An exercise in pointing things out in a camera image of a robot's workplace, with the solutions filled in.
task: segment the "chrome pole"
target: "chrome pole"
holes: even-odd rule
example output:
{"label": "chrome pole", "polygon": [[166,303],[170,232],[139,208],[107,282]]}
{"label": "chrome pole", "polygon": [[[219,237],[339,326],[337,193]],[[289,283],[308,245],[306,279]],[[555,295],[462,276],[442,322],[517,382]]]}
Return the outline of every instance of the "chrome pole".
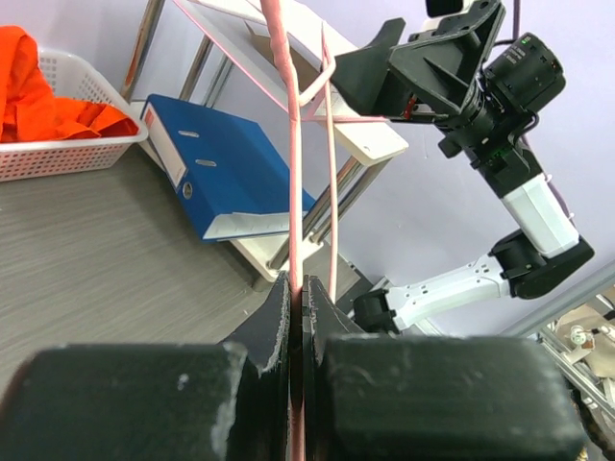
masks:
{"label": "chrome pole", "polygon": [[[348,184],[357,177],[357,175],[363,170],[363,165],[356,158],[350,157],[346,163],[341,167],[337,173],[337,189],[341,193]],[[331,201],[331,188],[327,188],[320,194],[320,197],[316,200],[314,206],[306,214],[303,220],[303,233],[307,236],[318,224],[327,211],[329,210],[329,203]],[[280,270],[282,266],[288,261],[290,249],[288,247],[288,239],[282,244],[278,252],[269,261],[269,267],[271,269]]]}
{"label": "chrome pole", "polygon": [[150,51],[152,39],[154,38],[154,33],[158,27],[158,22],[160,20],[160,15],[162,14],[163,7],[164,0],[149,0],[147,2],[147,6],[145,7],[145,13],[141,19],[141,24],[138,28],[138,35],[136,36],[133,57],[131,58],[128,71],[126,72],[124,84],[120,90],[122,97],[129,103],[133,99],[136,83],[138,82],[141,72],[143,71],[143,64],[145,64],[147,54]]}
{"label": "chrome pole", "polygon": [[196,51],[194,61],[192,65],[190,65],[190,70],[188,70],[188,74],[185,77],[184,86],[180,92],[180,99],[182,101],[189,101],[192,97],[194,88],[199,81],[199,77],[201,77],[201,72],[203,72],[203,67],[205,67],[205,63],[208,61],[209,53],[211,53],[212,48],[213,42],[208,36],[204,36],[199,45],[199,49]]}
{"label": "chrome pole", "polygon": [[213,75],[213,79],[211,79],[211,85],[209,85],[208,93],[205,96],[205,101],[203,102],[203,106],[206,108],[212,108],[217,103],[222,90],[224,89],[224,85],[229,80],[229,75],[233,70],[234,64],[229,57],[224,55],[222,60],[218,64],[218,68]]}
{"label": "chrome pole", "polygon": [[[339,209],[337,211],[338,219],[341,219],[344,214],[346,214],[361,194],[365,192],[365,189],[367,189],[367,187],[374,182],[374,179],[380,174],[389,161],[390,160],[385,160],[367,168],[365,173],[363,173],[357,182],[353,184],[353,187],[348,191],[348,194],[346,194],[346,196],[339,203]],[[314,243],[321,243],[325,240],[325,238],[327,238],[329,232],[331,232],[331,216],[320,225],[320,228],[314,231],[311,241]]]}

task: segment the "beige cloth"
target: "beige cloth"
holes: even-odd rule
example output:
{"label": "beige cloth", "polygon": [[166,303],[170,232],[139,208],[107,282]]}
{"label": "beige cloth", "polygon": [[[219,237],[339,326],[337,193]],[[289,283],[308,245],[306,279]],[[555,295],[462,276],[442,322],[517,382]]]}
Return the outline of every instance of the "beige cloth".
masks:
{"label": "beige cloth", "polygon": [[[559,319],[555,334],[565,345],[573,349],[575,345],[570,340],[570,328],[579,325],[587,330],[609,325],[602,315],[588,305],[582,305],[571,310]],[[596,349],[592,351],[585,361],[597,377],[610,377],[615,379],[615,343],[603,334],[595,337]]]}

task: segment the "basket rim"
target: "basket rim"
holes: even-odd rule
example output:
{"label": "basket rim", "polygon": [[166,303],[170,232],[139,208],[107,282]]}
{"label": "basket rim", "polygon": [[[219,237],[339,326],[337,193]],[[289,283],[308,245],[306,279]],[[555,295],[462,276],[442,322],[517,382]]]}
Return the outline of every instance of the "basket rim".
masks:
{"label": "basket rim", "polygon": [[95,78],[99,83],[103,83],[106,92],[112,93],[113,105],[122,110],[138,127],[138,132],[132,136],[117,136],[117,137],[98,137],[95,139],[66,139],[66,140],[50,140],[50,141],[34,141],[34,142],[7,142],[0,144],[0,155],[7,152],[32,152],[32,151],[51,151],[60,149],[87,149],[101,146],[119,146],[120,144],[132,144],[142,142],[148,137],[148,130],[143,121],[135,117],[133,109],[119,94],[119,92],[111,85],[111,83],[101,74],[96,68],[85,59],[74,53],[69,53],[63,50],[58,50],[49,47],[38,47],[38,57],[44,55],[57,55],[63,58],[69,58],[84,67],[88,74]]}

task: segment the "blue binder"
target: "blue binder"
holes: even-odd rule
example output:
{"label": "blue binder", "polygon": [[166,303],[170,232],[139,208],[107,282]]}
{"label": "blue binder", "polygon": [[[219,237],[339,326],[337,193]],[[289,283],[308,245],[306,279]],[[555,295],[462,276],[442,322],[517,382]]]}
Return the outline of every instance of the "blue binder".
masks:
{"label": "blue binder", "polygon": [[289,170],[257,123],[157,94],[141,117],[202,240],[288,232]]}

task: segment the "plastic basket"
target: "plastic basket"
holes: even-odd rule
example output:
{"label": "plastic basket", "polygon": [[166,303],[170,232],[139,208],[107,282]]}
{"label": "plastic basket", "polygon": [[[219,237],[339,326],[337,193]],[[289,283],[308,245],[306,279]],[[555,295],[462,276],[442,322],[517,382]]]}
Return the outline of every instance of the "plastic basket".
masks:
{"label": "plastic basket", "polygon": [[38,50],[40,70],[56,96],[108,103],[138,125],[134,136],[68,141],[0,144],[0,182],[109,168],[135,142],[147,138],[147,128],[131,107],[91,64],[56,50]]}

